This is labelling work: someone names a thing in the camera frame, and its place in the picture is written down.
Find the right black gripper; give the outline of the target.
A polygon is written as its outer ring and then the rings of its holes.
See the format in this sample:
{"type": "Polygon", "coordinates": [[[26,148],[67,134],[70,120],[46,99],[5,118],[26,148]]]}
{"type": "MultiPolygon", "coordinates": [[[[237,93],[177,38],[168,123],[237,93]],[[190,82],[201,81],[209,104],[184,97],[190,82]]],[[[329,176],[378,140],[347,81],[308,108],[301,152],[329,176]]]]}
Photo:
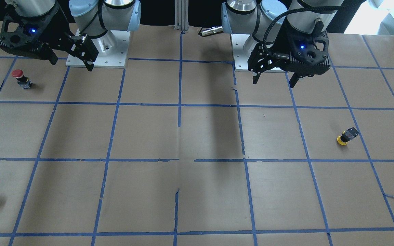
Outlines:
{"type": "Polygon", "coordinates": [[[0,49],[17,56],[48,60],[52,65],[58,61],[54,51],[65,51],[92,72],[99,52],[89,35],[72,33],[61,8],[51,8],[38,17],[22,17],[15,13],[15,8],[5,11],[0,49]]]}

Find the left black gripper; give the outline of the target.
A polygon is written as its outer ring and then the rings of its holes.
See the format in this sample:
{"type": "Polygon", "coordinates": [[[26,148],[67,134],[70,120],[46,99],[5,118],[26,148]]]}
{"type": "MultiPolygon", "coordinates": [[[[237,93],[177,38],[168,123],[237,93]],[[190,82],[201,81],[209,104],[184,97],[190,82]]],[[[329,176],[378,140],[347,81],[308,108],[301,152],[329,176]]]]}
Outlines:
{"type": "Polygon", "coordinates": [[[272,47],[264,50],[262,44],[256,44],[249,59],[248,70],[253,72],[253,84],[257,84],[261,73],[273,68],[294,72],[289,79],[290,88],[294,88],[301,76],[322,75],[330,68],[326,31],[319,33],[324,22],[313,22],[312,33],[296,30],[285,21],[272,47]]]}

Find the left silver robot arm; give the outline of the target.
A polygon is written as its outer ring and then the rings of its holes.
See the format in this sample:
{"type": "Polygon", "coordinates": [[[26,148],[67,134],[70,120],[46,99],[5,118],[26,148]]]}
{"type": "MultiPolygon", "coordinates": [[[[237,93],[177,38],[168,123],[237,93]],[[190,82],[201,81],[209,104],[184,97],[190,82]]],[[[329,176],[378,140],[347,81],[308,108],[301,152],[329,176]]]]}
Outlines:
{"type": "Polygon", "coordinates": [[[326,29],[340,10],[362,0],[227,0],[222,4],[222,28],[228,34],[250,35],[254,41],[247,68],[257,84],[261,74],[274,68],[292,72],[289,85],[322,75],[330,69],[326,29]]]}

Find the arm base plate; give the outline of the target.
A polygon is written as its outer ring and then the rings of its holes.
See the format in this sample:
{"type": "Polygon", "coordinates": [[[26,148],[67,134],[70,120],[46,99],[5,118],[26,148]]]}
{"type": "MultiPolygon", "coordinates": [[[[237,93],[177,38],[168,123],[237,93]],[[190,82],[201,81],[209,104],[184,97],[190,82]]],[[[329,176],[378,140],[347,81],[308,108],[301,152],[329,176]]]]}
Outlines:
{"type": "Polygon", "coordinates": [[[248,34],[231,34],[235,70],[248,72],[248,59],[257,42],[248,34]]]}
{"type": "Polygon", "coordinates": [[[99,54],[93,62],[94,68],[124,69],[127,62],[127,53],[130,42],[128,31],[111,30],[103,37],[94,39],[99,54]]]}

